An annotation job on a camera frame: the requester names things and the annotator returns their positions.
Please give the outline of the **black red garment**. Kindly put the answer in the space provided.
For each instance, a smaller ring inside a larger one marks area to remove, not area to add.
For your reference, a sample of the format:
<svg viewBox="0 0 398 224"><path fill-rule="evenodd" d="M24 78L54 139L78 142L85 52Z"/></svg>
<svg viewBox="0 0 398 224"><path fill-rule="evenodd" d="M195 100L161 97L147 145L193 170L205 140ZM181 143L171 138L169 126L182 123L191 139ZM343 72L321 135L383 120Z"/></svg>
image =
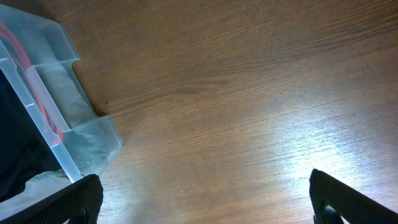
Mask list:
<svg viewBox="0 0 398 224"><path fill-rule="evenodd" d="M61 169L40 131L1 74L1 201L25 190L25 183L47 171Z"/></svg>

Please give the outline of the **clear plastic storage bin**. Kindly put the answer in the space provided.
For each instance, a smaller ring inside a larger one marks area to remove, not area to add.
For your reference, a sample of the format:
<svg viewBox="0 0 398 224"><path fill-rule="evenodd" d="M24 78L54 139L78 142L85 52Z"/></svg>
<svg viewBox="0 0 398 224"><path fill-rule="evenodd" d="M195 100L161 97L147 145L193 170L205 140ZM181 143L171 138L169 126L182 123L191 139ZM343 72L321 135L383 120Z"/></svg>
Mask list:
<svg viewBox="0 0 398 224"><path fill-rule="evenodd" d="M72 65L64 26L1 6L1 219L100 175L123 142L98 116Z"/></svg>

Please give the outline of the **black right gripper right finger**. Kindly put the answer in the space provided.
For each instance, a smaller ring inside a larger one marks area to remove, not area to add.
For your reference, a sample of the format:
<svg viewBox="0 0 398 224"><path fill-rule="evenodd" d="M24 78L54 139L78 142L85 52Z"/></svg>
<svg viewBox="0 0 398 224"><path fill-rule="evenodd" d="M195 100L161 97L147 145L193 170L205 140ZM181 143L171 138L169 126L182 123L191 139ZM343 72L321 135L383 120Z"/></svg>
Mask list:
<svg viewBox="0 0 398 224"><path fill-rule="evenodd" d="M318 169L312 170L309 194L316 224L397 223L396 212Z"/></svg>

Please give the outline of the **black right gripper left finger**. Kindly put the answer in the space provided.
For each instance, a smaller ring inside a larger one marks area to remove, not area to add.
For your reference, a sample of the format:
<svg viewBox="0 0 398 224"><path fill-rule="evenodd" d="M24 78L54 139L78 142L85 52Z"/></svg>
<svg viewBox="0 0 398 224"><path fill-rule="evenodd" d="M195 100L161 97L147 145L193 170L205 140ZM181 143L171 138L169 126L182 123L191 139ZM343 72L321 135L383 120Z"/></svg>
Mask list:
<svg viewBox="0 0 398 224"><path fill-rule="evenodd" d="M103 186L96 174L4 219L1 224L96 224L103 203Z"/></svg>

